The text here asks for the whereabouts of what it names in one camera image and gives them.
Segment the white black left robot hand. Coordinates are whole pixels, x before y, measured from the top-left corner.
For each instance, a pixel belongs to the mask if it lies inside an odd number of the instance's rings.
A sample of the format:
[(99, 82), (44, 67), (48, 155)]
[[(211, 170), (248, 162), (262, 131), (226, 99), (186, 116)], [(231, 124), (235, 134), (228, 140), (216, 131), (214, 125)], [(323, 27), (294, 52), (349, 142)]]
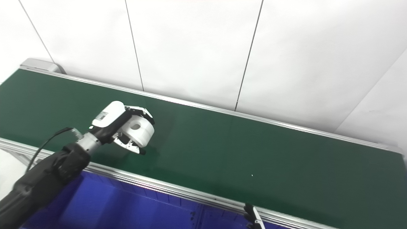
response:
[(114, 142), (128, 151), (145, 155), (144, 147), (154, 134), (154, 124), (147, 109), (113, 101), (92, 121), (90, 133), (101, 145)]

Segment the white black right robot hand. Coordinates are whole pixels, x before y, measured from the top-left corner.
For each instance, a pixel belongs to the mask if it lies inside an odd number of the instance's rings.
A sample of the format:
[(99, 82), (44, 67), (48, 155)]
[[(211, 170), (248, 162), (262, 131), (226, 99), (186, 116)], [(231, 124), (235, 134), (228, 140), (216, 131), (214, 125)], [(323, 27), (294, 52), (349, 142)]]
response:
[(264, 223), (256, 210), (256, 207), (250, 203), (245, 203), (243, 209), (245, 211), (243, 216), (248, 221), (246, 225), (248, 229), (265, 229)]

